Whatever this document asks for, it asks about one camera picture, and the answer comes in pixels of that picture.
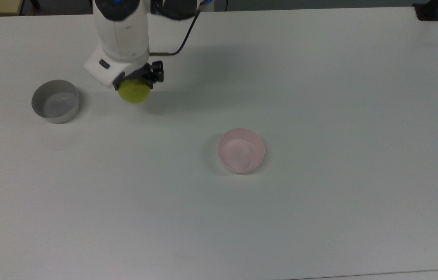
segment pink bowl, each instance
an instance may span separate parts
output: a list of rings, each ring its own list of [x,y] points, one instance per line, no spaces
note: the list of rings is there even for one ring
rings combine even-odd
[[[229,171],[245,173],[262,162],[265,147],[262,139],[253,131],[233,129],[222,135],[217,153]]]

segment floor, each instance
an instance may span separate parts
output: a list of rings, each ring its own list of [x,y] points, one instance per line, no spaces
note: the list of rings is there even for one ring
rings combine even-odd
[[[228,0],[228,11],[259,11],[273,9],[327,9],[348,7],[405,7],[427,0]],[[40,10],[25,0],[24,15],[92,14],[89,0],[39,0]],[[226,0],[215,1],[215,11],[224,11]]]

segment yellow-green ball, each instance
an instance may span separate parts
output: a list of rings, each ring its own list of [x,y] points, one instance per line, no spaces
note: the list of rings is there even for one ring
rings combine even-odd
[[[141,103],[150,96],[150,87],[140,79],[124,80],[119,85],[119,95],[129,103]]]

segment gray bowl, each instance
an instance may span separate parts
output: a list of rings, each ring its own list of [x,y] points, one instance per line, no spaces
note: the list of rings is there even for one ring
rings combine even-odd
[[[79,110],[79,92],[67,81],[49,81],[34,92],[32,109],[52,123],[66,122]]]

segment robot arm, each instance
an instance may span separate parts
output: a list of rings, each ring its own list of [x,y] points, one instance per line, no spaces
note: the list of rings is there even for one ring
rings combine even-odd
[[[84,68],[105,87],[118,90],[128,79],[153,88],[164,80],[162,62],[150,56],[147,13],[186,19],[197,13],[200,0],[95,0],[93,16],[100,42]]]

